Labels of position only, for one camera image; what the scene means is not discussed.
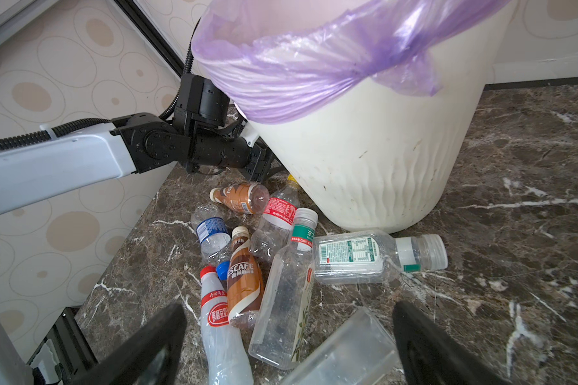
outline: purple garbage bag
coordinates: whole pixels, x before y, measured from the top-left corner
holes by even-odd
[[[428,48],[509,1],[213,0],[192,50],[247,119],[285,123],[369,76],[404,95],[435,95]]]

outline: plastic bottle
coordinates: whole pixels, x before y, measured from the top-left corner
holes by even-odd
[[[312,293],[312,238],[317,213],[297,209],[289,243],[272,261],[248,353],[281,370],[300,360]]]
[[[210,200],[222,203],[233,211],[261,214],[266,208],[270,193],[261,183],[235,184],[223,189],[212,189]]]
[[[381,230],[318,236],[315,276],[324,285],[392,281],[405,272],[447,268],[439,235],[392,238]]]
[[[198,206],[190,217],[190,223],[196,228],[203,262],[218,265],[219,251],[231,241],[218,207],[211,203]]]
[[[240,331],[229,325],[227,293],[208,266],[201,271],[201,337],[208,358],[209,385],[251,385],[248,356]]]
[[[263,277],[254,255],[248,250],[250,234],[244,226],[233,229],[233,254],[227,274],[227,303],[229,324],[239,329],[250,329],[259,316],[263,298]]]
[[[286,186],[270,197],[259,226],[251,237],[251,251],[260,261],[272,262],[276,253],[285,246],[293,216],[300,207],[299,188],[298,182],[289,175]]]

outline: green label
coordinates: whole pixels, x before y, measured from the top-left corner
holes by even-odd
[[[319,262],[327,264],[370,263],[379,258],[379,245],[370,236],[319,245]]]
[[[420,271],[420,265],[403,265],[402,270],[407,273]]]
[[[312,247],[312,239],[315,237],[315,230],[304,225],[293,226],[293,233],[291,234],[292,242],[300,242]]]

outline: white bottle cap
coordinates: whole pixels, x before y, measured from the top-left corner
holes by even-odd
[[[298,218],[310,219],[311,221],[317,223],[319,216],[317,215],[316,212],[312,211],[311,209],[300,207],[295,211],[295,217],[293,218],[293,222],[295,223],[295,220]]]
[[[210,200],[211,200],[212,202],[215,202],[215,203],[220,203],[220,202],[217,201],[216,198],[214,197],[214,192],[215,192],[216,190],[220,190],[220,189],[216,188],[216,189],[210,190]]]
[[[441,237],[436,234],[425,234],[422,237],[430,256],[430,270],[447,269],[447,251]]]
[[[250,233],[248,232],[246,226],[238,226],[234,228],[233,231],[231,232],[232,238],[235,238],[236,236],[247,236],[250,238]]]

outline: clear plastic bottle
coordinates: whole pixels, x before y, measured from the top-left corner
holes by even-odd
[[[240,331],[229,325],[227,293],[212,266],[201,271],[201,338],[209,385],[253,384]]]
[[[297,209],[289,243],[272,262],[248,353],[281,370],[300,361],[312,293],[312,238],[317,213]]]
[[[439,235],[393,238],[381,230],[318,236],[315,277],[324,285],[393,281],[402,271],[447,268]]]
[[[231,241],[231,235],[218,207],[212,203],[198,206],[190,217],[190,223],[197,231],[203,262],[212,266],[218,265],[219,251]]]
[[[271,263],[276,253],[285,246],[295,211],[300,207],[299,188],[298,182],[289,175],[286,186],[270,197],[259,226],[251,237],[251,252],[260,261]]]
[[[233,211],[261,214],[266,208],[270,193],[261,183],[235,184],[223,189],[212,189],[210,200],[222,203]]]

